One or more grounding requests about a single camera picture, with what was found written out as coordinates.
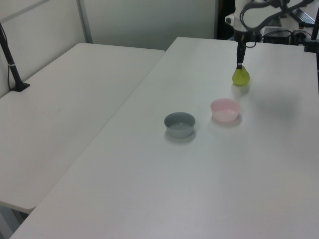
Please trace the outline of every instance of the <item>white wall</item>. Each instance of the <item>white wall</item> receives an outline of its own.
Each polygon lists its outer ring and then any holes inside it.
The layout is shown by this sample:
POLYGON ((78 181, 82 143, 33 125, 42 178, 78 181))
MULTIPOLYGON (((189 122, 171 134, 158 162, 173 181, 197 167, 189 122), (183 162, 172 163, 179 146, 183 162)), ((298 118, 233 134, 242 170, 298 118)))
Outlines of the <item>white wall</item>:
POLYGON ((178 36, 213 38, 216 0, 81 0, 93 43, 167 50, 178 36))
MULTIPOLYGON (((49 0, 2 26, 23 81, 77 43, 85 42, 76 0, 49 0)), ((1 49, 0 97, 8 92, 6 81, 7 62, 1 49)))

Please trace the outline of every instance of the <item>gray bowl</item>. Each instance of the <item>gray bowl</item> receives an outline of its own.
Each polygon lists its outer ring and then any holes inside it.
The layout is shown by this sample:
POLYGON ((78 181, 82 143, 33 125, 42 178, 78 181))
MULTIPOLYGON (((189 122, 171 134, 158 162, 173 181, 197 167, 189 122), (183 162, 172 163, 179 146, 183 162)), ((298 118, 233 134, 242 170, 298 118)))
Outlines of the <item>gray bowl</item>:
POLYGON ((174 138, 185 138, 194 131, 195 118, 184 112, 176 112, 168 115, 164 124, 168 134, 174 138))

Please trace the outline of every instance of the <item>pink bowl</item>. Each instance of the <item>pink bowl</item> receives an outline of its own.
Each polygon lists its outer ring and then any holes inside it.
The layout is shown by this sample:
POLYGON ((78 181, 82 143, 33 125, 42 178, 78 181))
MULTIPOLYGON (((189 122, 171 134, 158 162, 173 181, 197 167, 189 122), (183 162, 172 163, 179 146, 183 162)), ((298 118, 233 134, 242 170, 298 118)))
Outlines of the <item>pink bowl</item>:
POLYGON ((231 122, 238 117, 240 104, 232 99, 222 98, 213 101, 210 105, 213 118, 220 122, 231 122))

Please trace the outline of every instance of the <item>tabletop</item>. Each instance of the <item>tabletop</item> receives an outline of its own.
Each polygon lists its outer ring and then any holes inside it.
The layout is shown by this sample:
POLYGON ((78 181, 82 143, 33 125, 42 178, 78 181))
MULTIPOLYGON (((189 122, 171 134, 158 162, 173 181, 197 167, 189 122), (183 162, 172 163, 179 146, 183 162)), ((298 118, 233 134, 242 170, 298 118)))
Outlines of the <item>tabletop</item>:
POLYGON ((318 238, 316 55, 257 43, 237 87, 236 49, 177 38, 12 239, 318 238), (224 97, 233 123, 211 119, 224 97), (173 112, 196 133, 169 137, 173 112))
POLYGON ((30 213, 163 55, 81 43, 0 99, 0 204, 30 213))

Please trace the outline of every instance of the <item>cable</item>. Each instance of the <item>cable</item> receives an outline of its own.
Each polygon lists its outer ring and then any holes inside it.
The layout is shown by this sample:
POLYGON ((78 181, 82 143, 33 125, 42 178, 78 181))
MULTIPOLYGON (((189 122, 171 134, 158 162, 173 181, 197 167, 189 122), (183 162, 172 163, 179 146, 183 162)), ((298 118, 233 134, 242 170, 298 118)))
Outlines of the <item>cable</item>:
POLYGON ((305 33, 307 33, 309 36, 311 36, 311 34, 309 33, 309 32, 307 32, 307 31, 304 31, 304 30, 294 30, 293 31, 293 34, 295 33, 295 32, 305 32, 305 33))
MULTIPOLYGON (((2 25, 1 25, 1 23, 0 23, 0 29, 1 29, 1 31, 2 31, 2 33, 3 33, 3 35, 4 35, 4 38, 5 38, 6 43, 8 43, 8 39, 7 39, 7 37, 6 37, 5 31, 4 31, 4 29, 3 29, 2 25)), ((9 81, 9 80, 10 80, 10 66, 8 65, 8 87, 9 87, 9 91, 11 91, 10 81, 9 81)))
POLYGON ((9 76, 10 76, 10 67, 8 66, 8 87, 9 87, 9 91, 11 91, 9 76))
POLYGON ((263 39, 265 36, 270 36, 270 35, 273 35, 273 34, 276 34, 276 33, 280 33, 280 32, 289 32, 290 34, 293 34, 293 32, 289 31, 289 30, 278 30, 278 31, 272 31, 272 32, 266 33, 265 35, 263 35, 261 37, 261 39, 263 39))
POLYGON ((1 29, 1 31, 3 32, 3 35, 4 35, 4 37, 5 37, 5 41, 8 42, 8 40, 7 40, 7 38, 6 38, 5 31, 4 31, 4 29, 3 29, 2 25, 1 25, 1 22, 0 22, 0 29, 1 29))
MULTIPOLYGON (((241 22, 241 24, 246 28, 246 30, 250 33, 251 35, 251 38, 253 39, 253 31, 250 30, 250 28, 244 23, 244 16, 243 16, 243 12, 241 12, 239 14, 239 20, 241 22)), ((243 40, 240 41, 240 43, 244 46, 244 47, 247 47, 247 48, 254 48, 257 44, 257 42, 255 41, 255 44, 253 46, 245 46, 245 44, 243 43, 243 40)))

